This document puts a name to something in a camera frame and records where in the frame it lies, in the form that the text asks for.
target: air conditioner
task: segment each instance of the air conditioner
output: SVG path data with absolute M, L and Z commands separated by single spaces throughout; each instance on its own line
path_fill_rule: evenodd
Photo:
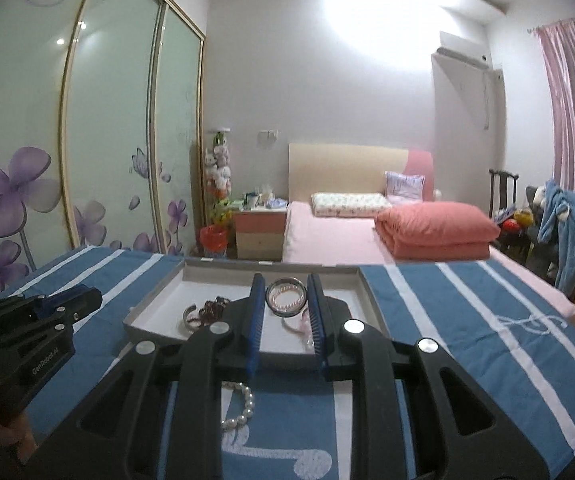
M 459 38 L 442 30 L 439 32 L 439 36 L 440 46 L 437 48 L 437 54 L 458 59 L 481 70 L 490 69 L 487 49 L 483 45 Z

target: wall socket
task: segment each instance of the wall socket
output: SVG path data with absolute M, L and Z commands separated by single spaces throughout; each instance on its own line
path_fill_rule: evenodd
M 259 133 L 263 136 L 266 136 L 267 140 L 279 139 L 279 131 L 278 130 L 261 130 Z

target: musical note print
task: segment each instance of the musical note print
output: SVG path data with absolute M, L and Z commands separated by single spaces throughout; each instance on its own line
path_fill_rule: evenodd
M 276 458 L 296 460 L 294 473 L 301 480 L 319 480 L 331 469 L 331 456 L 322 449 L 261 449 L 247 447 L 250 438 L 250 427 L 243 426 L 238 430 L 226 431 L 221 442 L 221 449 L 228 453 L 257 458 Z
M 520 326 L 527 332 L 536 335 L 548 335 L 552 333 L 549 327 L 541 321 L 542 319 L 545 318 L 551 320 L 554 324 L 560 325 L 561 329 L 567 328 L 568 325 L 567 322 L 560 316 L 553 316 L 553 315 L 546 316 L 545 314 L 537 316 L 536 314 L 532 314 L 530 317 L 526 319 L 512 319 L 510 317 L 497 316 L 497 319 L 507 327 Z

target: curtain rod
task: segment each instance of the curtain rod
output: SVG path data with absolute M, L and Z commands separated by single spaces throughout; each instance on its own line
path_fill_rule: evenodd
M 539 28 L 552 27 L 552 25 L 558 25 L 559 23 L 569 23 L 569 22 L 575 22 L 575 18 L 570 18 L 569 20 L 559 20 L 558 22 L 549 23 L 548 25 L 539 25 L 538 27 L 529 28 L 529 29 L 527 30 L 527 33 L 528 33 L 528 34 L 533 34 L 533 33 L 536 32 Z

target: flower stem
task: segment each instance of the flower stem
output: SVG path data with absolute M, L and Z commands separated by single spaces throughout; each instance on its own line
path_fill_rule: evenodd
M 25 237 L 25 231 L 21 229 L 19 231 L 19 236 L 21 237 L 21 245 L 23 246 L 23 251 L 25 252 L 25 257 L 28 259 L 31 270 L 37 270 L 37 266 L 34 264 L 34 258 L 30 252 L 30 246 L 28 245 L 28 239 Z

